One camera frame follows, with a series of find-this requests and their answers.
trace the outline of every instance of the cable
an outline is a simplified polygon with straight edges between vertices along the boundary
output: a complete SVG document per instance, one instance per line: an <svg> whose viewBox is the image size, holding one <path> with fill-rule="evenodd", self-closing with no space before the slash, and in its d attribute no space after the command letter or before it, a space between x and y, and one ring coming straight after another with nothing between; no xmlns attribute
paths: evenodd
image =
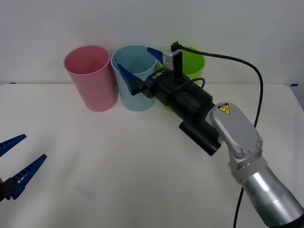
<svg viewBox="0 0 304 228"><path fill-rule="evenodd" d="M175 89L173 89L173 90L165 97L164 100L166 100L166 102L168 102L168 97L170 97L173 93L175 93L176 91L182 89L183 87L185 87L185 86L187 86L187 85L189 85L189 84L191 84L192 82L195 82L195 81L202 81L203 84L201 85L201 88L204 88L205 83L206 83L205 79L202 78L202 77L197 77L197 78L191 79L191 80L185 82L184 84L181 84L181 85L179 85L178 87L176 87Z"/></svg>
<svg viewBox="0 0 304 228"><path fill-rule="evenodd" d="M239 63L243 63L243 64L245 64L247 66L250 66L252 69L255 70L255 72L257 73L258 79L260 80L260 98L259 98L259 101L258 101L255 123L253 124L254 127L257 127L257 122L258 122L258 118L260 116L261 107L262 107L263 91L264 91L263 79L262 79L262 75L259 72L259 70L254 65L252 65L251 63L246 62L246 61L244 61L242 59L239 59L239 58L234 58L234 57L230 57L230 56L223 56L223 55L217 55L217 54L212 54L212 53L207 53L207 52L202 52L202 51L196 51L196 50L192 50L192 49L187 48L187 47L183 47L182 45L180 45L178 43L176 45L177 45L177 47L179 49L183 49L185 51L192 52L194 54L198 54L198 55L202 55L202 56L215 57L215 58L230 59L230 60L233 60L233 61L237 61ZM240 208L240 205L241 205L243 193L244 193L244 189L242 188L241 192L239 194L239 197L238 197L238 201L237 201L237 208L236 208L236 212L235 212L235 215L234 215L233 228L237 227L238 211L239 211L239 208Z"/></svg>

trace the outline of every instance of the table surface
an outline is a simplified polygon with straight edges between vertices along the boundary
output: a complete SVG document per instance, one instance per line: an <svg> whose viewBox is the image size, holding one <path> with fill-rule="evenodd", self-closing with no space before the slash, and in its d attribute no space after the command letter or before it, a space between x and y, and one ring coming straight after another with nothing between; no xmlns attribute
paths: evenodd
<svg viewBox="0 0 304 228"><path fill-rule="evenodd" d="M253 122L258 85L206 85ZM160 104L131 112L87 110L74 85L0 86L0 142L27 139L0 159L3 180L48 158L15 201L0 203L2 228L232 227L240 191L226 145L209 157ZM304 112L290 88L266 85L257 129L263 155L304 204ZM238 227L265 227L246 195Z"/></svg>

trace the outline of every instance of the warning label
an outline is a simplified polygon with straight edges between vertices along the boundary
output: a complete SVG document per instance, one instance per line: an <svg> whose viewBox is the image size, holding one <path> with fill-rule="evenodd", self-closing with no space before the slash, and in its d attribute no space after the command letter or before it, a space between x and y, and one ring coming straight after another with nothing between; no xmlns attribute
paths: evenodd
<svg viewBox="0 0 304 228"><path fill-rule="evenodd" d="M229 104L228 103L218 106L218 109L223 111L226 114L230 114L230 109L229 109Z"/></svg>

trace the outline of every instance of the white wall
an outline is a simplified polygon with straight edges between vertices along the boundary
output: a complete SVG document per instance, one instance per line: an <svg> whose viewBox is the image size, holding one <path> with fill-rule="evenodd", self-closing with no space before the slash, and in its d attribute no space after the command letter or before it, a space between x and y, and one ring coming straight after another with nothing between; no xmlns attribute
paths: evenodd
<svg viewBox="0 0 304 228"><path fill-rule="evenodd" d="M1 0L0 83L70 82L63 59L99 44L183 45L243 58L266 83L303 76L304 0ZM257 82L247 66L207 59L207 82Z"/></svg>

